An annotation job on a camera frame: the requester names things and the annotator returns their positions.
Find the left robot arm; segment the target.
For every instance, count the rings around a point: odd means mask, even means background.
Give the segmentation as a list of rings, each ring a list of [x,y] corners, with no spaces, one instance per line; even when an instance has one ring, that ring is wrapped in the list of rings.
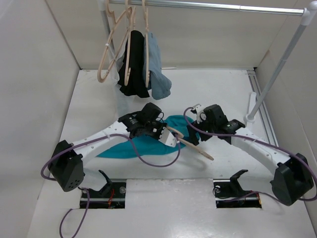
[[[103,171],[92,171],[85,166],[102,152],[128,139],[149,136],[166,146],[175,147],[176,140],[167,124],[157,120],[161,109],[147,103],[141,111],[120,117],[107,128],[82,140],[59,142],[48,169],[64,192],[78,187],[92,189],[98,196],[110,192],[110,181]]]

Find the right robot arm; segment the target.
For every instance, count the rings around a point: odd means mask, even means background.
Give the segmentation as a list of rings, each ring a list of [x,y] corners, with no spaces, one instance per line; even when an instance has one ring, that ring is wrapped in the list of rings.
[[[309,201],[304,195],[316,185],[317,177],[305,156],[263,141],[242,122],[228,120],[217,104],[205,108],[197,104],[186,111],[196,115],[195,121],[187,123],[190,139],[195,145],[214,136],[224,140],[246,152],[273,174],[270,184],[275,200],[286,206],[298,200]]]

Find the teal t shirt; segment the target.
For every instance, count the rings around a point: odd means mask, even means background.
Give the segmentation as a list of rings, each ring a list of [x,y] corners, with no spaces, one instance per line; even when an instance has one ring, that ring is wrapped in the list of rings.
[[[184,139],[189,141],[189,133],[187,130],[187,123],[185,118],[181,115],[168,116],[165,120],[168,126],[173,127],[180,131],[184,135]],[[145,155],[166,155],[173,152],[177,152],[177,147],[166,146],[159,141],[142,135],[132,139],[140,156]],[[112,158],[112,159],[130,159],[136,158],[137,155],[129,141],[117,144],[110,149],[103,151],[97,157],[100,158]]]

